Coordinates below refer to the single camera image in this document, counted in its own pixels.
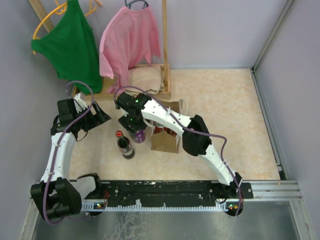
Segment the purple Fanta can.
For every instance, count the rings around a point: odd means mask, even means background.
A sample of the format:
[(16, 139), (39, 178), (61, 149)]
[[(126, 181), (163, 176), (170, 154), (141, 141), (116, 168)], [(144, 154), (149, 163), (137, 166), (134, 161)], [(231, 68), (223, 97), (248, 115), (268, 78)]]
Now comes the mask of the purple Fanta can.
[(146, 136), (143, 129), (136, 131), (133, 135), (133, 140), (138, 144), (143, 143), (145, 139)]

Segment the red cola can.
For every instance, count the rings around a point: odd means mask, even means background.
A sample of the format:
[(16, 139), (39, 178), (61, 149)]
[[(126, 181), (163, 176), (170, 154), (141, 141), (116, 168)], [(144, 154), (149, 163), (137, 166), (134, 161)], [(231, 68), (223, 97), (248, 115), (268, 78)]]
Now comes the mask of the red cola can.
[(170, 128), (164, 127), (163, 129), (166, 131), (167, 134), (169, 134), (171, 136), (176, 136), (177, 135), (177, 133), (175, 131), (173, 131), (172, 129), (170, 129)]
[(165, 127), (163, 125), (161, 125), (160, 123), (158, 122), (155, 122), (154, 123), (154, 130), (153, 130), (153, 133), (154, 134), (158, 134), (158, 133), (161, 133), (165, 130)]

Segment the glass cola bottle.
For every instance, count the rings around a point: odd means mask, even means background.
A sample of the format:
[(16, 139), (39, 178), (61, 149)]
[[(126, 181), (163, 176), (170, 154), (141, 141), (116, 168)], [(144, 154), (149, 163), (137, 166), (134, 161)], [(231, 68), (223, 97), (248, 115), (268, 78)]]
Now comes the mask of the glass cola bottle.
[(135, 151), (130, 140), (126, 136), (124, 136), (121, 130), (117, 130), (115, 132), (115, 135), (117, 137), (117, 146), (122, 156), (128, 160), (132, 159), (135, 156)]

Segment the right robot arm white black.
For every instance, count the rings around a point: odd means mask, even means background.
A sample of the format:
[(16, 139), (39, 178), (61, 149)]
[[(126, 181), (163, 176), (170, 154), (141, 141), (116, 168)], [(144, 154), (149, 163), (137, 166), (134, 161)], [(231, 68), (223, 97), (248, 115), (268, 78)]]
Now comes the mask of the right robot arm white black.
[(114, 97), (115, 107), (122, 111), (119, 123), (128, 131), (135, 132), (152, 121), (172, 130), (182, 138), (182, 148), (189, 155), (202, 158), (215, 172), (222, 188), (222, 198), (242, 198), (242, 177), (225, 161), (223, 152), (227, 138), (209, 133), (199, 115), (183, 115), (166, 107), (150, 94), (140, 93), (136, 97), (122, 92)]

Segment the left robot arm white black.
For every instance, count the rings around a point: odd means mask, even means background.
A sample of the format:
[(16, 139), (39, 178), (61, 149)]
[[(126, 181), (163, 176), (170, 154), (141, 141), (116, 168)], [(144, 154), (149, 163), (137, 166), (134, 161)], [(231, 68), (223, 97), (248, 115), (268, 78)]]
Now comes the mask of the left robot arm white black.
[(89, 173), (70, 182), (70, 163), (80, 131), (88, 133), (109, 121), (96, 101), (87, 105), (80, 97), (57, 102), (58, 114), (50, 129), (51, 150), (45, 172), (30, 188), (31, 197), (41, 215), (50, 224), (77, 215), (87, 197), (101, 197), (104, 186), (97, 173)]

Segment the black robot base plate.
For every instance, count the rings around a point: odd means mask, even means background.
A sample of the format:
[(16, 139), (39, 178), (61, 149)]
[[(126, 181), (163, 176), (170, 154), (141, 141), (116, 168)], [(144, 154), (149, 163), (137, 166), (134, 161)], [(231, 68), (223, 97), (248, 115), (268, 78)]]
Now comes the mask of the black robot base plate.
[(252, 199), (251, 184), (239, 185), (240, 193), (234, 183), (227, 186), (217, 180), (103, 180), (100, 189), (84, 199), (101, 200), (107, 207), (134, 205), (137, 200), (143, 207), (208, 207), (239, 197)]

